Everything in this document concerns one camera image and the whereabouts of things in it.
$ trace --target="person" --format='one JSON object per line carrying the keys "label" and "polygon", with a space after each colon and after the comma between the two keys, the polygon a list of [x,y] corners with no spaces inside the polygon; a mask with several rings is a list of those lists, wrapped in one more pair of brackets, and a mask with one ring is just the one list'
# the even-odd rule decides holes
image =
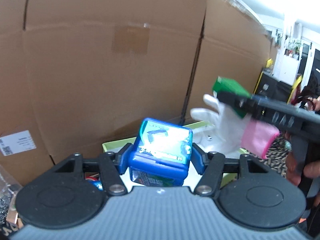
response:
{"label": "person", "polygon": [[[312,107],[313,110],[316,112],[320,111],[320,97],[317,99],[313,98],[313,99],[311,99],[311,101],[312,101],[312,105],[313,105],[313,107]],[[285,138],[287,140],[290,140],[290,134],[288,132],[285,133]],[[287,171],[286,171],[287,180],[289,180],[295,186],[298,186],[301,181],[301,176],[295,172],[295,169],[297,167],[297,161],[293,157],[292,153],[288,154],[286,161],[285,161],[285,164],[287,166]],[[303,174],[307,178],[311,178],[311,179],[320,177],[320,161],[312,162],[312,163],[309,163],[308,165],[306,165],[303,169]],[[314,203],[313,203],[313,206],[317,207],[319,204],[320,204],[320,193],[318,193],[318,195],[316,196]],[[307,221],[304,221],[304,223],[308,224],[308,226],[305,225],[305,228],[308,227],[308,233],[312,237],[315,237],[316,235],[318,235],[320,233],[320,215],[313,213],[313,212],[315,212],[315,210],[316,209],[314,208],[311,211],[311,214],[309,216],[309,218],[313,216],[314,220],[313,219],[311,220],[308,218]]]}

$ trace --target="blue plastic package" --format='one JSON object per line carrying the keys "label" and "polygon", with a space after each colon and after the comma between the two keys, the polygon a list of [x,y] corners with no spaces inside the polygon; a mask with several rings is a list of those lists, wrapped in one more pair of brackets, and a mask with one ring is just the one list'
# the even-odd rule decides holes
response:
{"label": "blue plastic package", "polygon": [[128,159],[130,179],[145,186],[182,186],[191,147],[191,129],[146,118]]}

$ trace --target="blue container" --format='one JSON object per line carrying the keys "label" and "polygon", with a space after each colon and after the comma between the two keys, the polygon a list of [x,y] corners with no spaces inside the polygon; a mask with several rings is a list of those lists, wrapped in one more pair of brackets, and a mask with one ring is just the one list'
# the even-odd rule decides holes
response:
{"label": "blue container", "polygon": [[188,176],[192,130],[146,118],[128,164],[133,182],[145,186],[181,186]]}

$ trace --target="white shipping label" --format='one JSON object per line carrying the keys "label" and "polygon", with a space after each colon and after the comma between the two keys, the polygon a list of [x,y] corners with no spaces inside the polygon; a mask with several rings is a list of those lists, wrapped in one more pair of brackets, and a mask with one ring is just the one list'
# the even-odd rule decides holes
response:
{"label": "white shipping label", "polygon": [[29,133],[23,131],[0,137],[0,150],[4,156],[36,149],[36,145]]}

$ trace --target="light green box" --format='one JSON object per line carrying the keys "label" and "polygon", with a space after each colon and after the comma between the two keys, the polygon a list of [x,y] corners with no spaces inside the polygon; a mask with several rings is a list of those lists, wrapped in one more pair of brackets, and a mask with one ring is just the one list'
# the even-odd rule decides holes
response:
{"label": "light green box", "polygon": [[[196,122],[196,123],[185,125],[184,127],[188,127],[188,128],[193,130],[193,129],[205,126],[207,124],[208,124],[207,122],[201,121],[201,122]],[[132,137],[132,138],[128,138],[128,139],[123,139],[123,140],[111,141],[111,142],[103,143],[102,144],[103,152],[108,152],[108,151],[118,152],[127,143],[134,143],[135,140],[136,140],[136,137]],[[226,184],[230,183],[233,179],[236,178],[236,176],[237,176],[236,173],[225,173],[225,174],[223,174],[221,187],[223,187]]]}

